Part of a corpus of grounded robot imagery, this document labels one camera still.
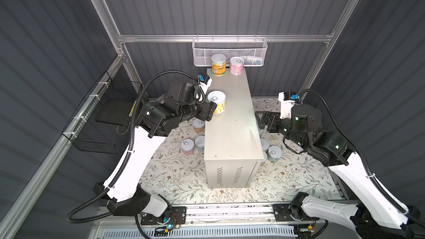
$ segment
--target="yellow can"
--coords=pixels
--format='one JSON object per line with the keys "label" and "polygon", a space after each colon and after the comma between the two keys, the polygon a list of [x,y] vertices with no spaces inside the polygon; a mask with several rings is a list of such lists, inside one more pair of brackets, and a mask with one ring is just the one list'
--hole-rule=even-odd
{"label": "yellow can", "polygon": [[211,70],[215,76],[223,76],[226,73],[226,56],[223,54],[212,55]]}
{"label": "yellow can", "polygon": [[214,114],[221,114],[224,111],[224,107],[226,106],[226,94],[224,94],[224,92],[210,92],[207,98],[210,102],[214,102],[217,104]]}

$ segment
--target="black wire basket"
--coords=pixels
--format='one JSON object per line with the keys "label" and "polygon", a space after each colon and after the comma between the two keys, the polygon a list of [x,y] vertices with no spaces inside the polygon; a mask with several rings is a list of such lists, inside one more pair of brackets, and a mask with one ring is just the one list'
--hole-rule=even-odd
{"label": "black wire basket", "polygon": [[80,151],[122,154],[130,142],[130,112],[141,83],[109,78],[103,83],[75,128],[62,134]]}

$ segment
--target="can lid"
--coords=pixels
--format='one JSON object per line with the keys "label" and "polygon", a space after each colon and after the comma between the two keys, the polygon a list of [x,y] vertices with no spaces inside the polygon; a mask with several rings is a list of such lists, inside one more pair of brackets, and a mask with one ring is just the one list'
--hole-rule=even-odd
{"label": "can lid", "polygon": [[270,147],[270,143],[265,138],[261,138],[260,141],[263,151],[266,151]]}
{"label": "can lid", "polygon": [[195,119],[193,121],[193,126],[196,127],[197,129],[200,129],[204,125],[205,125],[205,121],[202,121],[201,119]]}
{"label": "can lid", "polygon": [[226,94],[224,94],[224,92],[220,92],[220,91],[213,91],[213,92],[209,93],[207,98],[210,102],[214,102],[216,104],[221,104],[222,102],[224,102],[226,100]]}
{"label": "can lid", "polygon": [[226,62],[226,56],[223,54],[215,54],[211,56],[211,62],[220,64]]}
{"label": "can lid", "polygon": [[282,156],[282,150],[278,146],[270,146],[268,151],[270,157],[279,159]]}
{"label": "can lid", "polygon": [[193,142],[193,140],[187,138],[184,141],[182,141],[182,143],[180,144],[180,146],[182,147],[182,150],[184,150],[184,151],[190,151],[195,146],[195,143]]}
{"label": "can lid", "polygon": [[241,65],[244,62],[245,62],[245,59],[243,59],[242,57],[239,57],[239,56],[235,56],[235,57],[232,57],[230,59],[230,63],[233,64],[233,65]]}
{"label": "can lid", "polygon": [[204,147],[205,146],[205,136],[197,136],[195,139],[195,144],[198,147]]}

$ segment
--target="gray wall panel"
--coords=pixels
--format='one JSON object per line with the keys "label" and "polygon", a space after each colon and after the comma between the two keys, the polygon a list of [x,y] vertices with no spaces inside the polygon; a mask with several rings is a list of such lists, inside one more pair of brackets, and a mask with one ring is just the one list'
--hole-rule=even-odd
{"label": "gray wall panel", "polygon": [[[361,0],[312,86],[381,182],[422,210],[424,34],[425,0]],[[305,102],[324,110],[313,95]]]}
{"label": "gray wall panel", "polygon": [[[144,83],[164,70],[182,70],[194,77],[206,72],[206,67],[193,65],[190,43],[126,45]],[[322,43],[269,43],[264,66],[246,68],[251,95],[277,96],[288,89],[298,91],[322,46]],[[166,93],[171,77],[153,82],[148,88],[149,96],[156,98]]]}
{"label": "gray wall panel", "polygon": [[[0,0],[0,17],[3,219],[116,52],[90,0]],[[70,150],[16,238],[86,237],[90,228],[66,226],[65,214],[117,158]]]}
{"label": "gray wall panel", "polygon": [[325,34],[347,0],[106,0],[121,34]]}

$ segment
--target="aluminum rail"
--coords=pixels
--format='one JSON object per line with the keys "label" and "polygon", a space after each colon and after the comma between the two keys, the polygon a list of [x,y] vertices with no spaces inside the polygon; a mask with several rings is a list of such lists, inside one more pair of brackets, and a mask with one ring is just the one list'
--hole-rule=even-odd
{"label": "aluminum rail", "polygon": [[[99,80],[99,83],[94,87],[91,95],[96,95],[100,91],[104,82],[108,81],[109,76],[115,76],[125,60],[126,58],[124,55],[120,53],[107,70],[107,73],[103,75],[103,77]],[[88,109],[91,101],[94,99],[94,96],[88,96],[86,102],[78,110],[77,116],[82,116],[82,114]],[[74,118],[66,131],[73,131],[77,123],[78,119]],[[0,223],[0,238],[11,239],[15,236],[19,227],[24,222],[37,199],[40,197],[47,183],[49,183],[50,178],[55,173],[70,147],[71,142],[64,135],[61,135],[55,146],[49,152],[43,163],[19,195],[18,199],[16,199],[15,203],[3,218],[3,221]]]}
{"label": "aluminum rail", "polygon": [[194,39],[198,41],[256,41],[264,38],[269,43],[328,43],[332,40],[332,35],[118,35],[120,43],[191,43]]}
{"label": "aluminum rail", "polygon": [[315,81],[317,75],[319,74],[319,71],[321,70],[322,66],[325,64],[326,59],[328,58],[330,52],[332,51],[332,48],[334,47],[335,43],[337,42],[339,36],[341,35],[345,25],[348,22],[348,19],[350,19],[351,14],[353,13],[354,9],[357,6],[357,3],[359,0],[348,0],[343,11],[341,12],[341,15],[339,16],[335,27],[333,29],[332,39],[328,44],[325,44],[319,53],[318,57],[316,58],[315,63],[313,64],[310,72],[308,73],[307,77],[305,78],[305,81],[303,85],[301,86],[300,91],[303,89],[309,89],[311,88],[313,82]]}
{"label": "aluminum rail", "polygon": [[91,2],[100,18],[100,21],[103,24],[103,27],[106,30],[106,33],[109,36],[110,41],[112,42],[112,45],[115,48],[116,53],[119,54],[120,52],[124,52],[125,56],[127,57],[127,60],[124,62],[124,69],[127,72],[128,77],[133,82],[142,83],[140,76],[135,69],[134,63],[131,60],[130,54],[127,51],[127,48],[123,46],[117,38],[117,36],[120,34],[120,31],[118,30],[112,14],[109,11],[108,4],[106,4],[105,0],[91,0]]}

